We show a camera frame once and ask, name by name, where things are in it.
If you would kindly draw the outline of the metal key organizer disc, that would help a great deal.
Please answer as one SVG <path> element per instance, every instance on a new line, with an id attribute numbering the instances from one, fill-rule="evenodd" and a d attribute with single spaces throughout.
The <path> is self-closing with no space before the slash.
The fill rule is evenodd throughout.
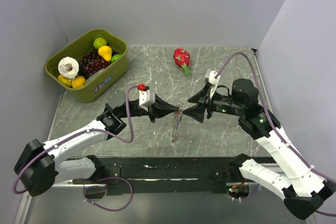
<path id="1" fill-rule="evenodd" d="M 177 140 L 179 139 L 180 125 L 181 125 L 182 115 L 183 115 L 183 103 L 179 102 L 176 106 L 178 107 L 178 111 L 175 111 L 173 115 L 173 127 L 171 129 L 172 143 L 177 142 Z"/>

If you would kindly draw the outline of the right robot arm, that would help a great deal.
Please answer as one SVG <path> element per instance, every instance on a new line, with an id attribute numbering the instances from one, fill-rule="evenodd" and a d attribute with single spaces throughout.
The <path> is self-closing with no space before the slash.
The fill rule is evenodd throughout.
<path id="1" fill-rule="evenodd" d="M 271 155 L 282 174 L 239 154 L 229 162 L 230 177 L 235 181 L 255 181 L 281 198 L 295 217 L 305 220 L 335 193 L 335 183 L 306 166 L 289 140 L 282 141 L 286 137 L 284 128 L 258 103 L 258 96 L 258 89 L 248 79 L 235 80 L 229 95 L 217 93 L 207 82 L 189 98 L 193 107 L 183 113 L 200 123 L 214 112 L 237 116 L 239 126 Z"/>

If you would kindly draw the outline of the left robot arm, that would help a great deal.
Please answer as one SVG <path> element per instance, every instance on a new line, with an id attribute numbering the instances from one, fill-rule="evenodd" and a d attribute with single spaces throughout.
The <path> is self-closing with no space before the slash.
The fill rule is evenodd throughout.
<path id="1" fill-rule="evenodd" d="M 177 106 L 165 102 L 151 90 L 139 91 L 138 99 L 133 101 L 129 100 L 128 93 L 117 91 L 106 102 L 103 113 L 86 126 L 51 141 L 41 143 L 34 139 L 28 142 L 14 167 L 17 177 L 13 192 L 22 193 L 17 190 L 18 183 L 22 183 L 24 191 L 32 197 L 66 180 L 83 178 L 98 183 L 104 176 L 101 162 L 95 156 L 71 160 L 73 154 L 110 138 L 132 143 L 133 129 L 128 139 L 118 136 L 126 126 L 132 126 L 131 122 L 124 123 L 123 118 L 147 116 L 155 122 L 178 110 Z"/>

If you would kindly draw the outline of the red dragon fruit toy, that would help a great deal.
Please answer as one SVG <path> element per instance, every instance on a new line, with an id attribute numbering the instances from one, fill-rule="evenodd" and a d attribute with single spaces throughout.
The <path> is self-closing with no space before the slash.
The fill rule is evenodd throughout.
<path id="1" fill-rule="evenodd" d="M 175 64 L 183 71 L 183 73 L 189 77 L 190 71 L 190 54 L 183 48 L 177 48 L 174 50 L 173 59 Z"/>

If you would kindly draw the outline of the olive green plastic bin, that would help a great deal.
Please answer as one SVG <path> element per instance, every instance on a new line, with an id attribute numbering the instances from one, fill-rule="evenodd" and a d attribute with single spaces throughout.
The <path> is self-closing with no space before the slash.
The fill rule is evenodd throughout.
<path id="1" fill-rule="evenodd" d="M 83 103 L 94 101 L 128 71 L 127 44 L 103 30 L 87 32 L 45 63 L 45 72 Z"/>

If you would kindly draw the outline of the small green lime toy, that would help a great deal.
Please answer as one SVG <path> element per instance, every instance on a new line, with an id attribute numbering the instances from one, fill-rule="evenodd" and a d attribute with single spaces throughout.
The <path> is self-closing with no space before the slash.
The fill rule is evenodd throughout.
<path id="1" fill-rule="evenodd" d="M 115 54 L 112 56 L 111 58 L 111 63 L 115 62 L 116 60 L 118 60 L 122 55 L 121 54 Z"/>

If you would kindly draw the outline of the yellow pear toy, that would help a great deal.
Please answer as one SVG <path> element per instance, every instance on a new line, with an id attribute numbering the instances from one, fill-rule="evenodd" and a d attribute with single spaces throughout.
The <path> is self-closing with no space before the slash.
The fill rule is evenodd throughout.
<path id="1" fill-rule="evenodd" d="M 110 46 L 103 46 L 98 49 L 98 55 L 105 61 L 110 62 L 112 58 L 113 50 Z"/>

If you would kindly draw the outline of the purple grapes toy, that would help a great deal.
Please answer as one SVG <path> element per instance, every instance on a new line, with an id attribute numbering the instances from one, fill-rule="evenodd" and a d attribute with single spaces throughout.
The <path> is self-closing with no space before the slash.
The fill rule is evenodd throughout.
<path id="1" fill-rule="evenodd" d="M 88 79 L 96 72 L 110 65 L 102 56 L 98 54 L 96 49 L 91 49 L 79 59 L 81 74 Z"/>

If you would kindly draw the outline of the yellow lemon toy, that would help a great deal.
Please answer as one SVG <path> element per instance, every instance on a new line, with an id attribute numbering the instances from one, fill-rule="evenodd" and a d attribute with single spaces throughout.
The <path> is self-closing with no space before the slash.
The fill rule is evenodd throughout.
<path id="1" fill-rule="evenodd" d="M 75 77 L 71 82 L 71 87 L 74 89 L 82 88 L 86 83 L 86 79 L 83 76 Z"/>
<path id="2" fill-rule="evenodd" d="M 67 79 L 66 77 L 64 77 L 60 74 L 57 79 L 60 81 L 60 83 L 62 83 L 66 87 L 71 88 L 71 81 L 69 79 Z"/>

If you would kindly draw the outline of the green apple toy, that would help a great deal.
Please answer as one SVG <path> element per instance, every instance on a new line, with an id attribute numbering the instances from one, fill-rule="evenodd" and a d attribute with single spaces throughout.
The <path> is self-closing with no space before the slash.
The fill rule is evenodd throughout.
<path id="1" fill-rule="evenodd" d="M 107 41 L 102 37 L 97 37 L 93 42 L 93 46 L 95 49 L 99 49 L 100 47 L 103 47 L 106 45 L 107 45 Z"/>

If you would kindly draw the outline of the white tape roll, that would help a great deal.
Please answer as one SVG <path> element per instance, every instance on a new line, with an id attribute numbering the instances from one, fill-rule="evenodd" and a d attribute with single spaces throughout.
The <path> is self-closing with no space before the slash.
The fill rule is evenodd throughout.
<path id="1" fill-rule="evenodd" d="M 72 81 L 78 75 L 79 63 L 72 57 L 64 57 L 58 64 L 58 71 L 63 77 Z"/>

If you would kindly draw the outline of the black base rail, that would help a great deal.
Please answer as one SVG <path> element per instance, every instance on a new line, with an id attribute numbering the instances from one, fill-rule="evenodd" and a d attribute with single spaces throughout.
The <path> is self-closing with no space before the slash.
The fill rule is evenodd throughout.
<path id="1" fill-rule="evenodd" d="M 211 192 L 225 194 L 227 186 L 247 184 L 233 157 L 101 157 L 101 179 L 74 179 L 75 185 L 106 185 L 107 195 Z"/>

